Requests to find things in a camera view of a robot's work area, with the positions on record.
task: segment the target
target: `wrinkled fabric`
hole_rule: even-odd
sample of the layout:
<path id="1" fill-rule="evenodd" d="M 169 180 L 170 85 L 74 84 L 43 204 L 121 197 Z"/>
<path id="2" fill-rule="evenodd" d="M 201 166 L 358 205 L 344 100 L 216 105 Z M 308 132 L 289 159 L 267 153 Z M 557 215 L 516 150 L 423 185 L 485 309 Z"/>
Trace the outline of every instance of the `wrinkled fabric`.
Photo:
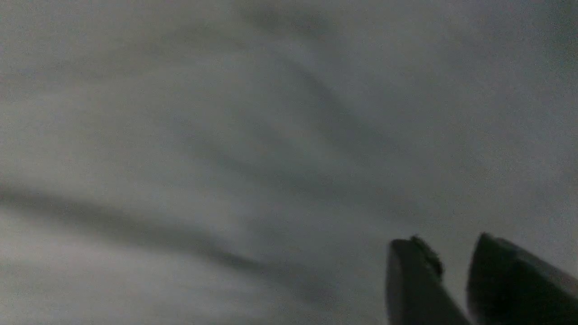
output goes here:
<path id="1" fill-rule="evenodd" d="M 413 234 L 460 306 L 482 231 L 578 275 L 575 2 L 0 6 L 2 324 L 387 324 Z"/>

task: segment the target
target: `black object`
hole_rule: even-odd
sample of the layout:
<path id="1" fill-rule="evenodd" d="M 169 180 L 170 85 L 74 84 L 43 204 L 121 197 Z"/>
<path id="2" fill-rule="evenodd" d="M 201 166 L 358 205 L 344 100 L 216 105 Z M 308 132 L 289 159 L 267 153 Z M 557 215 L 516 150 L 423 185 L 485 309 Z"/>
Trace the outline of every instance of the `black object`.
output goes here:
<path id="1" fill-rule="evenodd" d="M 386 279 L 390 324 L 471 324 L 442 277 L 442 263 L 425 241 L 392 241 Z M 476 245 L 467 291 L 475 324 L 578 324 L 578 280 L 489 234 Z"/>

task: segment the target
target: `gray surface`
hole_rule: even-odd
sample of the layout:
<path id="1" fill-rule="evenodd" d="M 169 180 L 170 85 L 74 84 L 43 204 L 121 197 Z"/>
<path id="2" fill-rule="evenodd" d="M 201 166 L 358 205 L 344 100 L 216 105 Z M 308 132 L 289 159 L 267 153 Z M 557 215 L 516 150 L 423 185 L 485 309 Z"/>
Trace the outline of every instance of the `gray surface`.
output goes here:
<path id="1" fill-rule="evenodd" d="M 481 231 L 578 273 L 572 2 L 123 3 L 0 2 L 0 323 L 382 324 L 414 233 L 460 304 Z"/>

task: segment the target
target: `dark object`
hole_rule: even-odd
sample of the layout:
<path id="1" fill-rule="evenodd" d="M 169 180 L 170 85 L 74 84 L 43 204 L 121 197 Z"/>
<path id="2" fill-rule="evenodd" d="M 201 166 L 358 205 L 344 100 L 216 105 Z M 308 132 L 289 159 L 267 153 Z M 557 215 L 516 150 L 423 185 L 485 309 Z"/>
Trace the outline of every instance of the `dark object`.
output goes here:
<path id="1" fill-rule="evenodd" d="M 471 324 L 443 288 L 439 257 L 419 237 L 392 241 L 387 269 L 390 324 Z M 578 280 L 488 234 L 476 245 L 467 290 L 474 324 L 578 324 Z"/>

